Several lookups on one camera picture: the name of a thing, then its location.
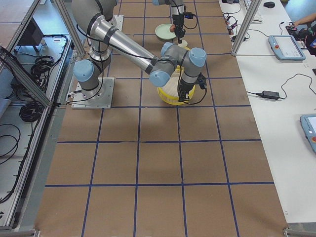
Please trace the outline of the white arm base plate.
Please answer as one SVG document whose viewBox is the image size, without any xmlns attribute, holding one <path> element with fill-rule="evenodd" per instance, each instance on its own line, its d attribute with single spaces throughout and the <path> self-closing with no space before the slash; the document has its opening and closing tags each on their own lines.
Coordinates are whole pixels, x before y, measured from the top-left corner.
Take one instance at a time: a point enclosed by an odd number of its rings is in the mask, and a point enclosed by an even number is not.
<svg viewBox="0 0 316 237">
<path fill-rule="evenodd" d="M 91 91 L 81 88 L 79 82 L 76 90 L 78 93 L 74 94 L 74 102 L 72 102 L 72 109 L 110 109 L 112 105 L 113 90 L 115 78 L 99 77 L 99 85 Z"/>
</svg>

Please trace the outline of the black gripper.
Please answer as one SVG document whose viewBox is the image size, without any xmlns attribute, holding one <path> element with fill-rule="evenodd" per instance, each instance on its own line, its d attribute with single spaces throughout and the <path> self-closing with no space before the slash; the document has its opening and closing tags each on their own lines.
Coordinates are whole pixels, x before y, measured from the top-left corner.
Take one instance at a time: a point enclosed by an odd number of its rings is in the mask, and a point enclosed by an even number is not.
<svg viewBox="0 0 316 237">
<path fill-rule="evenodd" d="M 188 83 L 188 82 L 185 82 L 183 79 L 180 79 L 178 83 L 178 87 L 177 87 L 179 102 L 190 100 L 190 91 L 193 89 L 194 85 L 195 85 L 194 83 Z"/>
<path fill-rule="evenodd" d="M 178 37 L 178 44 L 183 43 L 183 37 L 185 35 L 186 30 L 184 29 L 184 22 L 173 22 L 173 32 L 176 37 Z"/>
</svg>

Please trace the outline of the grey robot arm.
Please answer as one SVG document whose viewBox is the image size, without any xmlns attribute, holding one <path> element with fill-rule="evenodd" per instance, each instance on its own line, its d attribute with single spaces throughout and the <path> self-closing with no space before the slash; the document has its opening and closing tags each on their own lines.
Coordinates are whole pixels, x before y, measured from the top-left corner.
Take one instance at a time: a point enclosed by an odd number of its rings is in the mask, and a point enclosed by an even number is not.
<svg viewBox="0 0 316 237">
<path fill-rule="evenodd" d="M 186 30 L 184 29 L 185 5 L 182 0 L 152 0 L 153 5 L 170 5 L 172 25 L 167 30 L 168 33 L 174 33 L 178 39 L 180 47 L 186 47 L 187 42 L 183 39 Z"/>
<path fill-rule="evenodd" d="M 195 47 L 186 50 L 166 42 L 160 52 L 161 58 L 156 57 L 110 23 L 116 5 L 115 0 L 72 2 L 73 16 L 78 26 L 91 39 L 91 59 L 97 62 L 107 60 L 108 48 L 111 47 L 144 70 L 156 87 L 165 86 L 176 67 L 181 66 L 183 72 L 177 82 L 179 102 L 189 101 L 189 92 L 196 84 L 206 89 L 206 78 L 201 73 L 206 62 L 206 52 L 203 49 Z"/>
</svg>

